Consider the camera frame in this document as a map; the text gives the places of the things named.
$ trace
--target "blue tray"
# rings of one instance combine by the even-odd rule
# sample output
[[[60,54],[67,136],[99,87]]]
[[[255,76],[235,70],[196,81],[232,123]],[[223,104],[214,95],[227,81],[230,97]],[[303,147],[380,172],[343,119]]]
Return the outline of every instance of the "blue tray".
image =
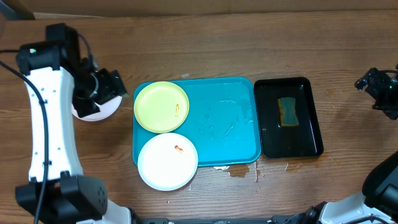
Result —
[[[174,80],[188,95],[189,114],[173,133],[187,137],[198,151],[198,166],[228,166],[254,162],[261,153],[252,83],[243,77]],[[152,82],[139,85],[138,93]],[[132,159],[156,136],[132,118]]]

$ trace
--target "black tray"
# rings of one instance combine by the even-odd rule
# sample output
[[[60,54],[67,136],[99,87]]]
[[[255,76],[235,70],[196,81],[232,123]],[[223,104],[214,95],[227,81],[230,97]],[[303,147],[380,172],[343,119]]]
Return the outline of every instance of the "black tray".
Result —
[[[262,153],[267,158],[312,157],[323,143],[310,81],[304,77],[258,80],[254,84]],[[278,99],[295,98],[298,126],[282,127]]]

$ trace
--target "wooden tabletop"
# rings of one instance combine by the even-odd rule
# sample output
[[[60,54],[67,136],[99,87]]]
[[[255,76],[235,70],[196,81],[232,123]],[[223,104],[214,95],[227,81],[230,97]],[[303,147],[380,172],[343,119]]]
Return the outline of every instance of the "wooden tabletop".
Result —
[[[44,40],[44,27],[56,22],[8,22],[0,49]],[[130,94],[142,82],[184,74],[244,76],[253,83],[299,76],[311,81],[325,147],[319,158],[261,156],[257,165],[231,168],[232,176],[244,177],[199,168],[190,185],[173,192],[148,187],[132,161],[132,98],[124,99],[106,122],[75,119],[85,175],[103,179],[109,198],[140,217],[265,218],[303,212],[360,191],[368,173],[397,150],[398,121],[372,110],[374,100],[355,89],[354,82],[371,67],[393,69],[398,62],[398,11],[133,17],[67,24],[87,38],[101,67],[119,70]],[[17,67],[14,55],[3,54],[0,60]],[[0,220],[31,223],[14,199],[15,186],[28,183],[29,100],[18,78],[4,69],[0,73]]]

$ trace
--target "green sponge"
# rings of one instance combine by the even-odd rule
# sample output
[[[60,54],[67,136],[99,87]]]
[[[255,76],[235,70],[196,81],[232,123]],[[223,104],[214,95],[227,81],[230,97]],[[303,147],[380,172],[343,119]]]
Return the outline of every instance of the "green sponge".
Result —
[[[295,105],[295,98],[284,97],[278,99],[279,121],[282,127],[294,127],[299,125]]]

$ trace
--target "light green plate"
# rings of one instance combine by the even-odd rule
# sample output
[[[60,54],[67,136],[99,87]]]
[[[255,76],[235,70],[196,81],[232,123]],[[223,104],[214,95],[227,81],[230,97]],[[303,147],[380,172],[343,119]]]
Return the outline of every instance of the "light green plate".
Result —
[[[153,133],[178,128],[187,118],[189,100],[181,87],[170,82],[155,82],[137,95],[134,115],[137,122]]]

